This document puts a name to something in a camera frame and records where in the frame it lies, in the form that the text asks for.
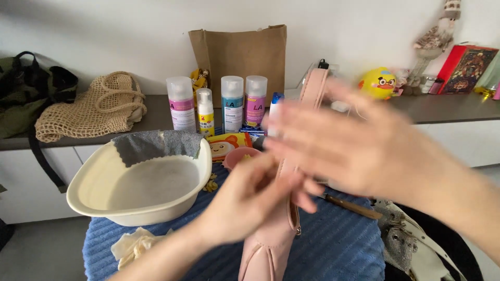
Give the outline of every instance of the blurry hand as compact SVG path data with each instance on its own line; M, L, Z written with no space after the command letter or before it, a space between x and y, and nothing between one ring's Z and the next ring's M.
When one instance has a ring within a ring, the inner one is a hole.
M286 157L310 175L335 181L347 193L400 203L439 185L443 177L468 170L383 102L335 79L327 81L326 91L326 98L356 106L366 120L354 118L355 110L347 117L331 109L285 102L264 120L268 128L286 136L264 141L271 154Z
M269 153L240 162L206 210L196 219L199 231L220 245L241 241L266 220L281 200L296 198L306 212L315 212L309 194L319 195L324 188L301 173L283 174L275 180L279 161Z

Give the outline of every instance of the bottle label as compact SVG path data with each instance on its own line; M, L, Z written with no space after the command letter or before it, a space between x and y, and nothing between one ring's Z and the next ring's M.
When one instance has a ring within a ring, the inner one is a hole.
M222 97L222 125L224 134L239 133L243 125L243 97Z
M266 97L245 96L245 121L249 127L258 127L264 118Z
M205 138L213 137L216 135L214 128L214 114L198 114L199 118L199 133Z
M170 103L173 129L196 133L194 99L191 98L183 101L174 101L169 99L168 101Z

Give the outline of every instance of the spray bottle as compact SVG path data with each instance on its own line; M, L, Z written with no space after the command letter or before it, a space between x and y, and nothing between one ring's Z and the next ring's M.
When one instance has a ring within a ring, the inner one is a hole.
M247 127L261 126L265 113L268 79L264 76L251 75L246 77L245 87L245 121Z
M214 104L212 103L212 91L209 88L196 90L198 102L199 133L205 138L216 135L214 128Z
M222 127L224 134L238 133L243 124L243 78L224 76L220 79Z
M191 79L184 76L167 78L166 90L173 129L196 133L195 99Z

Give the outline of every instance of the knife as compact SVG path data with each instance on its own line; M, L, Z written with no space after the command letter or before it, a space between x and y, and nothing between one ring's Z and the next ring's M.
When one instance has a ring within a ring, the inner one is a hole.
M351 202L346 201L346 200L341 200L341 199L335 198L326 192L324 192L323 195L319 195L318 197L323 198L330 203L333 203L337 206L340 206L344 209L347 209L349 211L352 211L356 214L360 214L360 215L365 216L365 217L370 218L370 219L378 220L378 219L382 218L382 214L379 212L376 212L372 209L362 207L358 204L354 204L354 203L351 203Z

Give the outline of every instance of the beige crochet bag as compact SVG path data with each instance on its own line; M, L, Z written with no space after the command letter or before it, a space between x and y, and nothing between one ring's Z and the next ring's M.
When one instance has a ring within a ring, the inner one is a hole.
M35 124L36 138L50 143L64 136L83 139L130 131L147 112L144 98L128 72L99 76L74 103L56 103L45 109Z

